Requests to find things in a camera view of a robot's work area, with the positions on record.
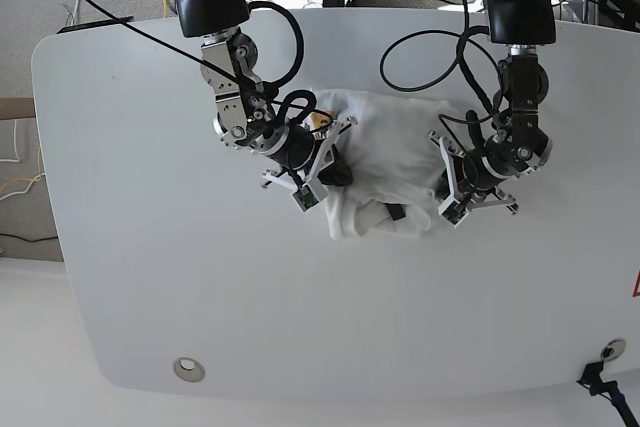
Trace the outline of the white printed T-shirt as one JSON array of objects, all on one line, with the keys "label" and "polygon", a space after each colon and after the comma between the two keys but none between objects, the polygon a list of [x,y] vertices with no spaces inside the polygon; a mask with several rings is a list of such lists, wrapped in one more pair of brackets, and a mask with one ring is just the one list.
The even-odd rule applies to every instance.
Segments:
[{"label": "white printed T-shirt", "polygon": [[459,115],[457,106],[348,89],[315,95],[320,110],[357,121],[336,142],[353,182],[331,187],[323,202],[330,237],[425,236],[438,217],[435,185],[444,171],[430,133],[439,128],[440,114]]}]

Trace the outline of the right metal table grommet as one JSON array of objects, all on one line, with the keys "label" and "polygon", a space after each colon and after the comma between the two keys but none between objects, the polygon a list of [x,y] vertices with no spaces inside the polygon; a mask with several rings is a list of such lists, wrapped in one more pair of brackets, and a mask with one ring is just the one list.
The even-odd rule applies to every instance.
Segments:
[{"label": "right metal table grommet", "polygon": [[627,342],[624,338],[612,339],[601,350],[601,360],[603,362],[611,362],[619,358],[624,353],[626,345]]}]

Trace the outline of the metal table grommet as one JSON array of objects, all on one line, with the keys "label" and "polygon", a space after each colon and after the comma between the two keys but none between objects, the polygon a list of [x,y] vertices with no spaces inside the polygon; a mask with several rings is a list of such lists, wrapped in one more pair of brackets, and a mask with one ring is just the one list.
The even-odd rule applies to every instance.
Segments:
[{"label": "metal table grommet", "polygon": [[612,339],[601,350],[601,360],[603,362],[611,362],[619,358],[624,353],[626,345],[627,342],[624,338]]},{"label": "metal table grommet", "polygon": [[188,383],[199,383],[205,378],[203,365],[195,359],[180,357],[173,362],[174,374],[182,381]]}]

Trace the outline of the left metal table grommet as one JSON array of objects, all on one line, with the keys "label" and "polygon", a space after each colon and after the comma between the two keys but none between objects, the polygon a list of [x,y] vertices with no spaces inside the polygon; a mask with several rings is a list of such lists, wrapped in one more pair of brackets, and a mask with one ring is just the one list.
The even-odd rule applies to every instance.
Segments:
[{"label": "left metal table grommet", "polygon": [[180,357],[173,362],[174,374],[182,381],[188,383],[199,383],[205,378],[203,365],[195,359]]}]

